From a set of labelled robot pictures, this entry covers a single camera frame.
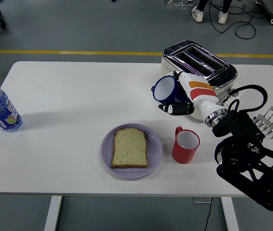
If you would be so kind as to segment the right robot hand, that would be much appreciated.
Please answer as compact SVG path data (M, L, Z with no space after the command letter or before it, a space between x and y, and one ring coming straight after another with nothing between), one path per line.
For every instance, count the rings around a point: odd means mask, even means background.
M161 103L159 108L172 116L190 115L198 109L205 121L227 114L208 81L195 74L172 71L152 90L154 99Z

